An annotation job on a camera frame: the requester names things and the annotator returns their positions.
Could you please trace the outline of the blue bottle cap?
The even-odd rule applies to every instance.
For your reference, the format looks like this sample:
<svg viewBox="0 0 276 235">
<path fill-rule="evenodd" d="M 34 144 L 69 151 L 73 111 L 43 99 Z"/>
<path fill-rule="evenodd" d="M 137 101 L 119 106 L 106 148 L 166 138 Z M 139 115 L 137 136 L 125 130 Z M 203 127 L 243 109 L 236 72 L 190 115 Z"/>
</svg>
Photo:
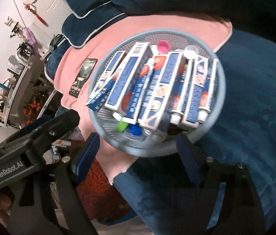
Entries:
<svg viewBox="0 0 276 235">
<path fill-rule="evenodd" d="M 141 136 L 143 134 L 141 127 L 137 124 L 129 124 L 128 126 L 129 132 L 134 136 Z"/>
</svg>

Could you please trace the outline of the green bottle cap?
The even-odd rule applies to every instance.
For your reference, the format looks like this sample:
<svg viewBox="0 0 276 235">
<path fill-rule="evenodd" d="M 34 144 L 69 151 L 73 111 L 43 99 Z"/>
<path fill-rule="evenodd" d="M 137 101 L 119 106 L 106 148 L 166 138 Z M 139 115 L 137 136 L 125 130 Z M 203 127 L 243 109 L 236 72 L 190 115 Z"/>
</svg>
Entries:
<svg viewBox="0 0 276 235">
<path fill-rule="evenodd" d="M 128 127 L 128 123 L 124 121 L 120 121 L 116 127 L 117 132 L 123 132 Z"/>
</svg>

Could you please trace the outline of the blue toothpaste box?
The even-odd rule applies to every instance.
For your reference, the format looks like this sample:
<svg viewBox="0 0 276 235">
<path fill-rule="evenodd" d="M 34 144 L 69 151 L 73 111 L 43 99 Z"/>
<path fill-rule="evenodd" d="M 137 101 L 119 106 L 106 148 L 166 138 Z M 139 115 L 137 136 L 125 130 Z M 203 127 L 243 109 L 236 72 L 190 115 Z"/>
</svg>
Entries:
<svg viewBox="0 0 276 235">
<path fill-rule="evenodd" d="M 169 52 L 160 72 L 155 72 L 146 104 L 142 107 L 139 125 L 152 132 L 167 132 L 179 81 L 183 75 L 186 60 L 183 52 Z"/>
<path fill-rule="evenodd" d="M 137 78 L 136 85 L 131 94 L 130 101 L 128 103 L 126 114 L 123 121 L 129 124 L 136 124 L 139 111 L 144 98 L 145 90 L 148 82 L 154 70 L 154 59 L 150 58 L 146 64 L 142 67 L 142 70 Z"/>
<path fill-rule="evenodd" d="M 102 88 L 100 88 L 100 90 L 98 90 L 85 105 L 92 111 L 98 112 L 105 104 L 115 82 L 115 79 L 107 80 L 106 83 L 104 83 L 104 85 L 102 86 Z"/>
<path fill-rule="evenodd" d="M 107 66 L 105 67 L 104 71 L 100 75 L 99 79 L 97 80 L 91 94 L 90 98 L 94 97 L 96 95 L 96 92 L 102 88 L 104 83 L 108 78 L 111 77 L 111 75 L 115 72 L 115 70 L 118 68 L 122 60 L 126 57 L 127 53 L 125 51 L 118 51 L 116 52 L 111 60 L 107 63 Z"/>
<path fill-rule="evenodd" d="M 124 114 L 126 108 L 122 108 L 122 101 L 126 94 L 132 92 L 136 81 L 141 73 L 144 65 L 149 58 L 152 58 L 153 53 L 150 47 L 150 42 L 136 42 L 129 51 L 125 60 L 122 62 L 122 71 L 107 97 L 104 106 L 113 111 L 119 111 Z"/>
<path fill-rule="evenodd" d="M 198 107 L 203 93 L 208 67 L 208 58 L 200 55 L 195 58 L 187 105 L 179 125 L 181 129 L 188 130 L 189 128 L 197 128 L 199 125 L 197 121 Z"/>
</svg>

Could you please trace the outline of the dark blue velvet blanket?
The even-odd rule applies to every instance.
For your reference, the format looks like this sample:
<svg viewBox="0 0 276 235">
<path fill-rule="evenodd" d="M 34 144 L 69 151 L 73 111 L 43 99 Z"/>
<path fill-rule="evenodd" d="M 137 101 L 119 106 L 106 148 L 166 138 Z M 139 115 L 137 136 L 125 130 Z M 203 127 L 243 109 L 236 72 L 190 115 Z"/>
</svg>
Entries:
<svg viewBox="0 0 276 235">
<path fill-rule="evenodd" d="M 264 234 L 276 223 L 276 0 L 111 0 L 131 15 L 233 24 L 197 128 L 157 142 L 116 188 L 155 234 Z"/>
</svg>

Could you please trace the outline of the black smartphone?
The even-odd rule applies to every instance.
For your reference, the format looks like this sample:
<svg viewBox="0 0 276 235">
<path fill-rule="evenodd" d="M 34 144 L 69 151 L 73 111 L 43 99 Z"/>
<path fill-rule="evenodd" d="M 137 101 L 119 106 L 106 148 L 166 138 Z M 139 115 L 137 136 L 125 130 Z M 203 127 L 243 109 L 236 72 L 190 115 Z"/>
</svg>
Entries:
<svg viewBox="0 0 276 235">
<path fill-rule="evenodd" d="M 82 66 L 72 83 L 72 86 L 69 90 L 69 95 L 77 98 L 80 94 L 80 91 L 83 85 L 86 83 L 88 78 L 90 77 L 93 68 L 95 67 L 96 63 L 98 62 L 95 58 L 87 58 L 83 61 Z"/>
</svg>

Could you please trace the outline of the pink towel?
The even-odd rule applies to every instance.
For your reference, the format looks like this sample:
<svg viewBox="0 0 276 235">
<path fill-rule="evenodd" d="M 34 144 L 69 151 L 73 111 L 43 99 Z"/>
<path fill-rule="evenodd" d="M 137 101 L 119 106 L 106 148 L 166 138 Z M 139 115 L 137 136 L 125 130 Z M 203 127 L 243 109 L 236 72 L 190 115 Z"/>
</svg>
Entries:
<svg viewBox="0 0 276 235">
<path fill-rule="evenodd" d="M 200 38 L 215 52 L 229 40 L 233 32 L 233 26 L 229 20 L 215 15 L 178 13 L 176 15 L 128 16 L 97 34 L 83 48 L 69 48 L 59 63 L 54 85 L 56 90 L 63 94 L 61 105 L 78 112 L 80 116 L 78 127 L 84 139 L 87 139 L 95 130 L 85 103 L 91 91 L 90 83 L 98 77 L 99 65 L 95 65 L 79 97 L 74 98 L 68 92 L 82 63 L 87 58 L 96 58 L 98 62 L 102 62 L 107 54 L 121 42 L 139 33 L 156 29 L 187 32 Z"/>
</svg>

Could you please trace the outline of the toothpaste tube white cap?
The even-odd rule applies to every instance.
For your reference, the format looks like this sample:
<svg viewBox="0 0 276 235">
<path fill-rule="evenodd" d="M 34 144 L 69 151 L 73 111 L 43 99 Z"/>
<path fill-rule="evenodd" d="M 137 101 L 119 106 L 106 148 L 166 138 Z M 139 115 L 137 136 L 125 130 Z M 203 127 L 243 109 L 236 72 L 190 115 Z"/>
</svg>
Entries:
<svg viewBox="0 0 276 235">
<path fill-rule="evenodd" d="M 214 95 L 214 84 L 219 60 L 216 58 L 212 62 L 212 66 L 207 73 L 203 92 L 201 94 L 200 104 L 198 107 L 197 121 L 205 123 L 209 113 L 211 112 L 211 103 Z"/>
<path fill-rule="evenodd" d="M 178 92 L 174 99 L 174 106 L 171 111 L 170 123 L 173 125 L 179 125 L 181 118 L 185 112 L 185 107 L 188 101 L 188 95 L 190 91 L 190 80 L 192 75 L 192 69 L 194 66 L 194 60 L 189 60 L 185 65 L 183 75 L 179 81 Z"/>
</svg>

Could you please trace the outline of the grey mesh round basket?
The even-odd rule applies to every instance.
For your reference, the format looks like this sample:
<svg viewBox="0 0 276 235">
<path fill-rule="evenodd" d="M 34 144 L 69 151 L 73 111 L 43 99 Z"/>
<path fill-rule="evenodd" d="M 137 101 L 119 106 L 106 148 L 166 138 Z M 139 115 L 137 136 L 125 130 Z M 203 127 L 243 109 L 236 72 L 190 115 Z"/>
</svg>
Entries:
<svg viewBox="0 0 276 235">
<path fill-rule="evenodd" d="M 198 141 L 216 123 L 226 83 L 216 53 L 199 38 L 171 29 L 120 43 L 94 74 L 86 106 L 99 135 L 138 157 L 176 152 L 184 132 Z"/>
</svg>

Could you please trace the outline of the pink bottle cap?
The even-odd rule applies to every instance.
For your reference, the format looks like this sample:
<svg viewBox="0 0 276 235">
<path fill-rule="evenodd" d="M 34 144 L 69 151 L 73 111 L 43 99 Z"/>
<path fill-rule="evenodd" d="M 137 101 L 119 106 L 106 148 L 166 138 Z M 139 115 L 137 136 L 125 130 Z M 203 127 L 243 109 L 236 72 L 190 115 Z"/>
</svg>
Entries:
<svg viewBox="0 0 276 235">
<path fill-rule="evenodd" d="M 167 54 L 171 50 L 170 43 L 166 40 L 159 41 L 156 47 L 159 54 Z"/>
</svg>

